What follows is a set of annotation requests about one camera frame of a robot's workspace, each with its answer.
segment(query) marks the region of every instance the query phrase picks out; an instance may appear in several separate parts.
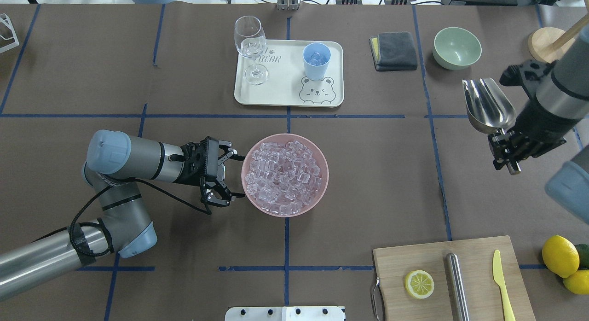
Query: wooden stand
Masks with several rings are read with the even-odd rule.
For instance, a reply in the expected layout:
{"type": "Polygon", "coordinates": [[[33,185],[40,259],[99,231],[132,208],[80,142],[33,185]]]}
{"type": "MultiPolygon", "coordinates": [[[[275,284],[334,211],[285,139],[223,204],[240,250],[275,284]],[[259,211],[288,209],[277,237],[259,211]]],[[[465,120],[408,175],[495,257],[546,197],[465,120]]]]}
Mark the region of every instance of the wooden stand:
{"type": "MultiPolygon", "coordinates": [[[[585,0],[585,6],[589,11],[589,0],[585,0]]],[[[530,53],[535,59],[545,63],[551,63],[555,59],[562,58],[562,55],[575,42],[573,36],[577,35],[587,24],[589,24],[589,14],[581,18],[566,32],[556,27],[539,29],[528,38],[530,53]]]]}

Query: tabletop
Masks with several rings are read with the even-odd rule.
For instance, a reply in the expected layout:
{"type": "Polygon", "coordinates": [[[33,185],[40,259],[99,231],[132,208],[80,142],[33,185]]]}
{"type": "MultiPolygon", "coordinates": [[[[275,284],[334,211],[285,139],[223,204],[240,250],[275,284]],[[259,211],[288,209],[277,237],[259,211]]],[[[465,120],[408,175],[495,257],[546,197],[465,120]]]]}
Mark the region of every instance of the tabletop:
{"type": "MultiPolygon", "coordinates": [[[[80,169],[99,129],[171,145],[206,136],[245,154],[271,134],[311,139],[330,180],[313,210],[275,218],[238,199],[207,216],[140,187],[158,243],[132,258],[101,258],[0,303],[2,320],[222,320],[232,306],[345,306],[370,320],[372,250],[509,235],[539,321],[580,320],[585,296],[568,292],[540,256],[554,234],[587,243],[587,225],[543,186],[589,144],[589,120],[568,142],[522,162],[492,165],[486,136],[465,115],[461,79],[499,76],[530,59],[543,26],[567,29],[576,7],[314,6],[273,4],[0,5],[21,46],[0,54],[0,253],[71,222],[92,195],[80,169]],[[233,97],[234,21],[256,15],[267,38],[336,41],[345,99],[337,108],[240,105],[233,97]],[[478,63],[448,71],[433,38],[468,29],[478,63]],[[408,31],[418,69],[377,72],[369,39],[408,31]]],[[[279,71],[269,73],[279,76],[279,71]]],[[[502,90],[520,111],[521,88],[502,90]]],[[[240,165],[226,182],[240,185],[240,165]]],[[[158,186],[197,203],[198,189],[158,186]]],[[[80,219],[100,216],[93,205],[80,219]]]]}

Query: yellow utensil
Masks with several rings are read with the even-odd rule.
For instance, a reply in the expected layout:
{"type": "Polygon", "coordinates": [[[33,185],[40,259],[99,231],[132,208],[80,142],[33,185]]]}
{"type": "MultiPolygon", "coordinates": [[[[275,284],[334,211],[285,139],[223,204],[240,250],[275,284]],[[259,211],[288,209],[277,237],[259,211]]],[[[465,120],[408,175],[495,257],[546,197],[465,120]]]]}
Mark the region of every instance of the yellow utensil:
{"type": "Polygon", "coordinates": [[[507,287],[505,286],[505,277],[503,277],[503,266],[501,266],[501,253],[495,250],[493,254],[493,279],[501,289],[501,301],[503,303],[503,318],[505,321],[515,321],[514,311],[509,302],[507,287]]]}

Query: folded cloth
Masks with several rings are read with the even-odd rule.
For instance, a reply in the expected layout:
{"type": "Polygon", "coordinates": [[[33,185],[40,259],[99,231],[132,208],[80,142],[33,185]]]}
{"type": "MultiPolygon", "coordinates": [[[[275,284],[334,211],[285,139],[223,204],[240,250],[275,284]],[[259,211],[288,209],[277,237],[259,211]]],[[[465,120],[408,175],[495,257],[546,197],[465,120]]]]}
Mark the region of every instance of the folded cloth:
{"type": "Polygon", "coordinates": [[[376,71],[417,69],[417,55],[411,33],[380,33],[370,38],[370,48],[376,71]]]}

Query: bowl of ice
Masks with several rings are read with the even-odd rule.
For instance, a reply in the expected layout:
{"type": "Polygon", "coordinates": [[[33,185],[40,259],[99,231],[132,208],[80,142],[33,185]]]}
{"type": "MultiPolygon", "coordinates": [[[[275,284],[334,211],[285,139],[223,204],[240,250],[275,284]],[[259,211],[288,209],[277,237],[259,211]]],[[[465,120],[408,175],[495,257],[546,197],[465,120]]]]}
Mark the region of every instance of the bowl of ice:
{"type": "Polygon", "coordinates": [[[324,195],[329,168],[321,150],[296,134],[274,134],[250,149],[242,167],[246,196],[271,216],[299,216],[324,195]]]}

